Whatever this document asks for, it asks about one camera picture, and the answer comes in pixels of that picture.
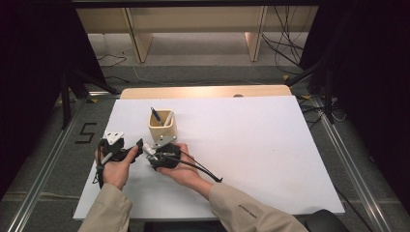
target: person's left hand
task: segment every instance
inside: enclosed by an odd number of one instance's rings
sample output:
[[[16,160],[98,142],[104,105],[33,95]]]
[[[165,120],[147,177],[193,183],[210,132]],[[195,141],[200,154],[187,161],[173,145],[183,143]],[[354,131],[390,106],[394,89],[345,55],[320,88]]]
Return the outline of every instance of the person's left hand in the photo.
[[[133,146],[127,156],[122,161],[108,161],[103,169],[102,178],[106,184],[111,184],[118,188],[123,189],[129,178],[130,164],[138,152],[138,146]]]

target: gray floor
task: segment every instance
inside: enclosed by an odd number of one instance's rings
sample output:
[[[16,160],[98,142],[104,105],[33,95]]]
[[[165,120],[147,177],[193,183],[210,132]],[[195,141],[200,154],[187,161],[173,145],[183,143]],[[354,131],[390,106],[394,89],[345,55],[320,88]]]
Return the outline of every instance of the gray floor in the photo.
[[[278,38],[278,34],[269,36]],[[100,61],[101,65],[105,66],[102,67],[105,76],[117,76],[130,82],[126,83],[115,77],[107,79],[109,85],[120,90],[151,86],[282,84],[283,76],[286,75],[285,72],[278,70],[275,53],[264,43],[261,45],[258,61],[251,62],[242,34],[157,34],[144,64],[135,63],[130,49],[132,45],[127,35],[90,35],[89,38],[97,57],[112,54],[127,58],[115,67],[107,66],[122,59],[106,57]],[[298,41],[300,45],[304,44],[305,39],[306,34],[300,36]],[[278,63],[291,72],[299,71],[284,59],[280,59]],[[298,83],[292,88],[292,93],[298,96],[304,95],[307,93],[306,87],[306,81]],[[90,91],[100,91],[94,86],[88,88]],[[78,109],[73,130],[47,178],[39,200],[24,226],[24,231],[76,231],[79,228],[81,222],[73,220],[73,212],[90,172],[96,144],[103,135],[115,102],[115,98],[104,96],[92,99],[94,101],[88,101],[83,105],[82,101],[73,103],[73,111]],[[302,105],[313,105],[313,101],[304,101]],[[335,114],[337,118],[344,116],[342,110],[336,111]],[[366,204],[357,193],[346,168],[338,157],[337,149],[325,130],[323,120],[316,124],[309,123],[318,119],[319,114],[316,111],[305,115],[307,125],[311,127],[312,137],[335,186],[357,208],[367,223],[372,224]],[[91,143],[75,143],[88,140],[88,135],[80,135],[86,123],[96,124],[86,128],[87,132],[95,134]],[[62,108],[57,102],[46,128],[39,136],[35,150],[27,158],[0,203],[0,231],[7,231],[19,206],[41,173],[44,163],[50,159],[49,156],[53,155],[50,151],[62,132],[61,125]],[[410,231],[409,215],[386,183],[377,165],[369,160],[367,149],[348,120],[348,115],[344,121],[336,121],[335,127],[350,156],[359,167],[391,231]],[[345,205],[346,214],[338,217],[351,231],[366,231],[366,227],[352,208],[343,198],[340,199]],[[132,231],[142,231],[142,228],[143,223],[132,222]]]

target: person's right hand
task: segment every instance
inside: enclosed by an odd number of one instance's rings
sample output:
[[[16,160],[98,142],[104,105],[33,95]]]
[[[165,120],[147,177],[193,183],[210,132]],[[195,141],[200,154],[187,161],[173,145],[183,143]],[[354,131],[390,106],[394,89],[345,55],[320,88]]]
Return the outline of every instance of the person's right hand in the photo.
[[[193,160],[194,157],[189,157],[188,146],[185,143],[178,143],[175,144],[176,146],[180,147],[181,149],[181,160],[195,164]],[[198,170],[194,167],[188,166],[183,163],[178,163],[175,168],[165,168],[159,167],[157,171],[160,172],[162,175],[167,175],[174,179],[174,181],[181,186],[190,187],[192,182],[195,182],[199,179],[202,179],[199,174]]]

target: floor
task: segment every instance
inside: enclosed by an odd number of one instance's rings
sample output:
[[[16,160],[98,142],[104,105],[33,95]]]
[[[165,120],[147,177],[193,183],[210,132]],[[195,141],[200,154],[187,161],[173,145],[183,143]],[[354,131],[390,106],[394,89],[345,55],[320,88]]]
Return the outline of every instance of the floor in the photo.
[[[291,38],[298,38],[295,44],[303,46],[307,35],[294,33]],[[268,33],[267,37],[278,41],[280,33]],[[286,59],[279,58],[265,42],[261,43],[257,62],[251,62],[241,33],[156,34],[143,64],[136,63],[128,35],[96,34],[89,35],[89,39],[107,83],[118,89],[134,86],[282,84],[287,75],[292,76],[286,71],[301,71]],[[282,45],[279,50],[293,58],[290,49],[285,48]],[[307,95],[307,83],[308,80],[293,86],[293,95]],[[100,91],[94,86],[88,88],[92,92]],[[43,188],[33,196],[36,200],[31,203],[32,208],[21,216],[26,220],[20,228],[23,231],[75,231],[79,228],[81,222],[73,220],[73,211],[93,162],[93,157],[88,155],[93,154],[94,141],[103,134],[115,102],[115,97],[107,95],[93,95],[91,99],[73,99],[75,123],[66,131],[60,130],[62,108],[57,101],[33,154],[0,202],[0,231],[12,228],[15,216],[24,210],[21,206],[32,192],[36,192],[35,183],[40,183]],[[358,214],[372,231],[410,231],[409,215],[377,165],[371,161],[348,115],[342,110],[335,111],[336,122],[329,125],[324,117],[320,117],[320,112],[311,110],[321,103],[320,96],[300,100],[314,142],[345,206],[346,213],[338,216],[339,219],[350,231],[369,231]],[[95,136],[90,138],[92,143],[81,143],[88,138],[81,135],[87,124]],[[48,171],[43,168],[45,164],[49,164]],[[143,223],[133,221],[131,230],[143,231],[143,227]],[[161,227],[157,226],[157,231],[165,231],[159,229]]]

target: pen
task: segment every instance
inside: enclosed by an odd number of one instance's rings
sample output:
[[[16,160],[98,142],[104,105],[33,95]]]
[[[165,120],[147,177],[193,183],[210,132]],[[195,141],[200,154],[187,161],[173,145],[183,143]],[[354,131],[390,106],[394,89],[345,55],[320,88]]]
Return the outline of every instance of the pen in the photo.
[[[160,115],[158,115],[157,111],[153,107],[151,107],[151,111],[153,111],[154,117],[157,119],[158,122],[160,122],[161,126],[163,127],[163,123],[161,121]]]
[[[174,111],[169,112],[168,117],[166,117],[164,126],[168,126],[171,123],[172,116],[174,115]]]

